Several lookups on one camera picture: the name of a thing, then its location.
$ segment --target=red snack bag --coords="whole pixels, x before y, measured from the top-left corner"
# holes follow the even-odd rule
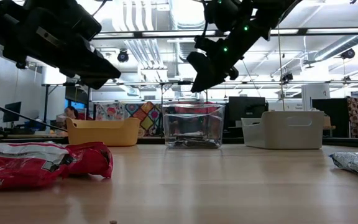
[[[69,165],[69,173],[73,175],[101,175],[111,178],[112,155],[103,142],[89,142],[76,146],[67,146],[66,149],[74,157]]]
[[[73,158],[56,144],[0,144],[0,189],[44,187],[68,174]]]

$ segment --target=light wood tabletop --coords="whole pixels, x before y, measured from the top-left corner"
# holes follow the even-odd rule
[[[111,148],[112,179],[0,192],[0,223],[358,223],[358,176],[328,157],[357,148],[268,151]]]

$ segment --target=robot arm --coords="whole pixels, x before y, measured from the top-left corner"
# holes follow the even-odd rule
[[[27,56],[36,58],[68,77],[79,75],[91,88],[102,87],[121,73],[90,41],[101,25],[75,0],[26,0],[19,6],[0,1],[0,44],[3,56],[23,69]]]
[[[205,8],[207,23],[215,23],[221,32],[230,31],[225,39],[217,42],[203,36],[196,37],[197,49],[206,52],[192,52],[187,61],[197,71],[191,91],[200,92],[238,77],[234,64],[263,37],[270,40],[270,30],[275,28],[301,0],[212,0]],[[251,20],[252,10],[258,9]]]

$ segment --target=security camera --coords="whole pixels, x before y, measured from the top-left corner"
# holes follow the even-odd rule
[[[129,60],[127,50],[126,49],[121,49],[119,51],[117,59],[118,59],[119,62],[122,62],[122,63],[127,62]]]
[[[349,50],[343,52],[343,53],[340,55],[340,57],[341,57],[342,59],[346,59],[346,58],[352,59],[352,58],[354,58],[355,54],[356,54],[356,53],[354,52],[353,49],[349,49]]]

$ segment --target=white plastic bin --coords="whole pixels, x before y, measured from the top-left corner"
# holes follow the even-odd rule
[[[259,124],[242,120],[246,146],[263,149],[320,149],[323,142],[322,111],[264,112]]]

